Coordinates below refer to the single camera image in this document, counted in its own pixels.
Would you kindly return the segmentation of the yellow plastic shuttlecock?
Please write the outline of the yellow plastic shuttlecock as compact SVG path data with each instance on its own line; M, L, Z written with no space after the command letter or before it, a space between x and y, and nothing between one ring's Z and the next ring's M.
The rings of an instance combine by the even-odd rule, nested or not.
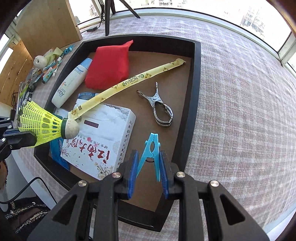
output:
M73 139L79 133L79 125L75 120L53 115L33 101L22 107L20 115L20 132L32 132L36 136L35 146L48 143L57 138Z

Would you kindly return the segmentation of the blue wet wipe packet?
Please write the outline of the blue wet wipe packet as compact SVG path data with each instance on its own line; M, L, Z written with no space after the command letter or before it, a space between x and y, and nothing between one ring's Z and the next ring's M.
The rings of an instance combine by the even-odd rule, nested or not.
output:
M90 100L91 98L95 97L97 94L92 92L82 92L78 94L77 99L82 100ZM51 157L53 161L57 162L59 165L64 167L66 170L70 170L69 163L61 157L61 151L62 151L62 145L63 145L63 139L61 137L52 140L50 142L50 151L51 151Z

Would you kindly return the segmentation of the blue plastic clothespin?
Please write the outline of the blue plastic clothespin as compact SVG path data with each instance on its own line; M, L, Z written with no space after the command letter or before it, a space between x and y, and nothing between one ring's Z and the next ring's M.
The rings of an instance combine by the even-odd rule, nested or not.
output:
M159 149L160 149L159 136L157 133L151 133L148 140L145 141L145 148L140 158L137 167L137 175L139 175L140 171L147 158L151 158L154 161L154 170L156 173L156 181L159 182L161 180L160 168L159 168Z

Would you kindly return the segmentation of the red cloth bean bag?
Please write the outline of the red cloth bean bag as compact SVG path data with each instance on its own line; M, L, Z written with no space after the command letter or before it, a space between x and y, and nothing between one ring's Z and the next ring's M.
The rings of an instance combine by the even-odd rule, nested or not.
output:
M85 85L93 90L106 90L123 80L130 72L128 58L133 40L123 45L102 46L96 49L88 68Z

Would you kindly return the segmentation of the silver metal clip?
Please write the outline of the silver metal clip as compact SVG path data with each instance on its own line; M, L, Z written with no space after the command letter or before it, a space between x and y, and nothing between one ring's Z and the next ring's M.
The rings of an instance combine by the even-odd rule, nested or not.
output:
M152 110L154 113L154 118L155 118L158 125L163 126L163 127L169 127L172 124L174 113L173 113L172 109L167 104L165 104L163 102L163 100L161 99L161 97L159 95L159 87L158 87L157 82L156 82L156 92L153 96L147 96L143 92L141 92L140 90L137 90L137 94L141 98L148 101L148 103L152 107ZM168 120L162 120L159 118L159 116L157 114L157 107L161 108L166 113L166 115L169 117Z

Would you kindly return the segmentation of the white book with calligraphy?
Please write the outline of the white book with calligraphy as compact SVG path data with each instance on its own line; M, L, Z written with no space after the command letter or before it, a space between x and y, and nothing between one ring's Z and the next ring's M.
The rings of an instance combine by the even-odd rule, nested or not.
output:
M135 120L129 108L99 104L78 119L80 131L63 141L61 157L101 180L124 161Z

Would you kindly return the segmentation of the orange print hand cream tube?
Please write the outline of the orange print hand cream tube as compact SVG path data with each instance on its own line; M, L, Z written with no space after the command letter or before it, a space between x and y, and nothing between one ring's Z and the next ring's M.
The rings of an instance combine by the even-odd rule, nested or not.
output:
M59 64L57 64L53 67L50 67L46 71L46 73L44 74L43 79L42 79L43 84L46 84L49 81L49 79L53 76L53 74L55 74L57 72L58 67L59 67Z

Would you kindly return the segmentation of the pink plaid tablecloth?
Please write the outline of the pink plaid tablecloth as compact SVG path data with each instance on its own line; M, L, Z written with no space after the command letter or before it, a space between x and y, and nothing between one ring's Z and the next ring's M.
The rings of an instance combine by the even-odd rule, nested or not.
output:
M201 43L197 118L185 171L218 180L271 240L295 212L295 77L260 45L193 19L115 19L111 35Z

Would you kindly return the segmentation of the white sunscreen bottle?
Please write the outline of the white sunscreen bottle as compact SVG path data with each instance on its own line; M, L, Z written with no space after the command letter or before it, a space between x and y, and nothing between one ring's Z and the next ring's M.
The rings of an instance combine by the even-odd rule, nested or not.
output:
M86 58L64 79L52 98L52 104L55 105L56 108L60 108L85 80L91 62L91 58Z

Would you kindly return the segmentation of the green microfiber cloth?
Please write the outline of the green microfiber cloth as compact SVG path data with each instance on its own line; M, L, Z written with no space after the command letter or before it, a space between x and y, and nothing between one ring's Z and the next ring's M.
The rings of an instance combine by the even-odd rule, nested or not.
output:
M45 55L44 57L47 60L47 64L49 65L51 62L53 62L57 57L59 57L61 54L63 53L63 51L61 49L59 49L58 47L56 47L55 49L50 49Z

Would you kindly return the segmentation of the wooden board panel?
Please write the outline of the wooden board panel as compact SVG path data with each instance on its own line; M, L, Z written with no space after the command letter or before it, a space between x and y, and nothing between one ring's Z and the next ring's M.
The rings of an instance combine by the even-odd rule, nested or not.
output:
M82 39L69 1L31 1L21 12L16 31L32 58Z

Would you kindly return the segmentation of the black wooden tray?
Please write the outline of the black wooden tray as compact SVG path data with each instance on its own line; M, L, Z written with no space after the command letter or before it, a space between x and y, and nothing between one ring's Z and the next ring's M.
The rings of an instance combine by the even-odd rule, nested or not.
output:
M82 42L62 69L52 93L83 60L98 47L129 48L130 80L178 58L184 64L117 93L84 114L79 135L63 141L57 156L65 169L51 157L49 144L35 148L34 156L59 184L71 189L78 181L97 181L117 170L132 150L144 151L151 133L159 137L169 161L184 170L191 147L197 115L201 44L197 41L159 35L124 35Z

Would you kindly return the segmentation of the black power strip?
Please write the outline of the black power strip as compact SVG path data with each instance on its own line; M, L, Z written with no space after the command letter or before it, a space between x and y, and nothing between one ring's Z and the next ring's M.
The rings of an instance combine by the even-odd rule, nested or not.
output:
M91 28L88 28L88 29L86 30L86 32L94 32L94 31L97 30L97 29L98 29L97 26L93 26L93 27L91 27Z

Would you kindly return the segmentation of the black tripod stand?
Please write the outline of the black tripod stand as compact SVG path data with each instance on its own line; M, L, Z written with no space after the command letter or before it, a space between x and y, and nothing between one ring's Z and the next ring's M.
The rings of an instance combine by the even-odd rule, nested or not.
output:
M125 1L120 0L120 2L138 19L140 19L140 16L136 13L136 11ZM114 0L105 0L105 35L109 35L110 31L110 14L115 15L115 3Z

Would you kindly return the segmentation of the yellow printed ribbon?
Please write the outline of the yellow printed ribbon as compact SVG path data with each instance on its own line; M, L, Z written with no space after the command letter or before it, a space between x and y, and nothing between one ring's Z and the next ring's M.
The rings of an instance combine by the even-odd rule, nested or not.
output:
M119 84L116 84L107 90L104 90L103 92L99 93L95 97L87 100L86 102L82 103L81 105L77 106L75 109L70 111L68 113L68 118L72 120L76 120L79 117L81 117L83 114L88 112L90 109L94 108L98 104L104 102L108 98L114 96L115 94L133 86L136 85L144 80L147 80L149 78L152 78L158 74L164 73L166 71L169 71L173 68L176 68L178 66L181 66L185 63L185 60L181 58L177 58L173 62L166 63L164 65L152 68L150 70L147 70L143 73L140 73L138 75L135 75L131 78L128 78L126 80L123 80Z

